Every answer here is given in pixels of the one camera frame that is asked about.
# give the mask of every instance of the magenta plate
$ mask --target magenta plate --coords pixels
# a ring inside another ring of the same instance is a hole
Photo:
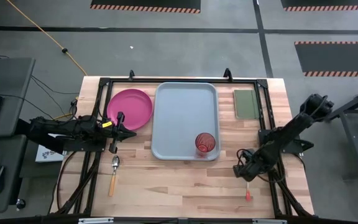
[[[152,100],[140,90],[121,91],[111,99],[107,107],[107,116],[111,121],[117,123],[117,114],[120,111],[125,115],[125,128],[138,129],[149,121],[153,113]]]

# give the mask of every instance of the gray floor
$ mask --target gray floor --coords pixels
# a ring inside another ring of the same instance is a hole
[[[203,0],[201,14],[93,11],[89,0],[14,1],[41,26],[128,28],[256,29],[252,0]],[[358,11],[285,12],[280,0],[259,0],[265,29],[358,30]],[[30,26],[4,0],[0,0],[0,26]],[[229,67],[236,77],[266,77],[258,34],[52,32],[90,75],[219,77]],[[273,76],[284,78],[291,111],[312,93],[328,95],[335,107],[358,93],[358,78],[304,77],[294,41],[358,40],[358,35],[266,35]],[[77,92],[82,73],[60,49],[40,32],[0,31],[0,54],[33,57],[34,76],[58,91]],[[53,97],[68,110],[74,96]],[[52,116],[61,114],[48,96],[31,83],[26,98]],[[21,117],[42,114],[25,104]],[[315,143],[305,153],[306,174],[315,213],[324,218],[358,221],[358,181],[343,182],[342,175],[358,169],[339,120],[316,124],[301,137]],[[38,190],[24,191],[39,206],[8,211],[2,217],[46,214],[54,177],[26,180]]]

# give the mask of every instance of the wooden table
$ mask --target wooden table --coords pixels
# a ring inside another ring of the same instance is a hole
[[[85,77],[78,100],[79,115],[91,114],[100,77]],[[145,91],[154,102],[159,83],[116,83],[112,96],[128,88]],[[215,84],[219,95],[219,123],[222,151],[218,159],[200,161],[163,161],[150,150],[152,119],[138,129],[137,136],[119,143],[121,165],[117,170],[114,196],[108,197],[113,154],[102,153],[96,183],[93,217],[192,217],[192,218],[273,218],[269,183],[255,178],[250,183],[252,202],[246,202],[246,182],[235,178],[236,151],[257,149],[258,120],[238,120],[234,112],[233,90],[253,90],[249,84]],[[291,120],[291,111],[283,79],[268,79],[273,114],[277,126]],[[262,104],[265,108],[263,94]],[[62,177],[62,203],[73,193],[80,179],[84,153],[77,153]],[[287,184],[294,196],[313,213],[306,175],[293,155],[283,155]],[[278,193],[284,211],[282,194]]]

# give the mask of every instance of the spoon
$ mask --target spoon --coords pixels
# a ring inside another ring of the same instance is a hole
[[[112,172],[111,182],[110,182],[110,190],[109,190],[110,197],[112,196],[112,194],[114,192],[114,184],[116,182],[116,171],[117,171],[117,168],[119,167],[119,157],[117,155],[115,155],[112,158],[111,166],[114,170]]]

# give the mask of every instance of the green notebook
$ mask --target green notebook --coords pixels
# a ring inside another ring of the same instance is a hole
[[[234,107],[237,119],[259,119],[254,90],[234,90]]]

